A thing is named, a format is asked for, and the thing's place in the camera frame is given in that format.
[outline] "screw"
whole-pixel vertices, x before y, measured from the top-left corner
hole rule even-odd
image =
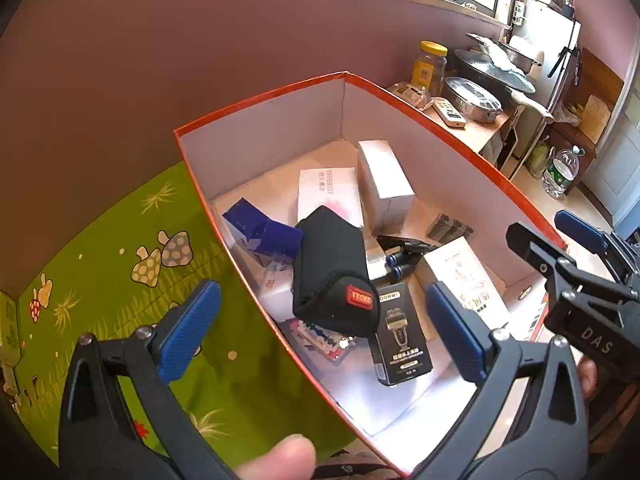
[[[511,334],[506,328],[496,328],[492,330],[491,334],[496,341],[507,341],[507,339],[511,337]]]
[[[85,333],[81,334],[80,337],[78,338],[78,342],[82,346],[87,346],[93,340],[94,340],[94,335],[91,332],[85,332]]]
[[[154,329],[147,325],[139,326],[135,332],[136,337],[142,340],[149,339],[153,335],[153,333]]]
[[[553,341],[554,345],[558,348],[565,348],[569,344],[563,335],[555,335],[552,337],[551,341]]]

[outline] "black pouch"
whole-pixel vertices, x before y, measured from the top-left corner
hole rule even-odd
[[[293,263],[294,316],[343,335],[373,336],[380,301],[360,230],[325,206],[296,228],[304,235]]]

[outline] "large plastic water bottle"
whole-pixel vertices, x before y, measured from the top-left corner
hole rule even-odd
[[[584,152],[578,146],[562,150],[549,161],[542,174],[542,189],[555,199],[562,198],[580,169],[578,157]]]

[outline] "white remote control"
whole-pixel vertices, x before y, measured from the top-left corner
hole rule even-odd
[[[444,97],[434,97],[433,107],[447,126],[452,128],[464,128],[466,126],[466,119]]]

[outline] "green play mat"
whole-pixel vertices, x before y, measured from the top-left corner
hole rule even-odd
[[[256,308],[180,163],[86,227],[18,301],[20,418],[53,460],[66,370],[78,335],[130,335],[141,324],[158,322],[203,278],[222,288],[220,314],[171,389],[220,457],[236,466],[284,436],[302,433],[323,458],[354,439]],[[162,451],[130,381],[121,384],[138,433]]]

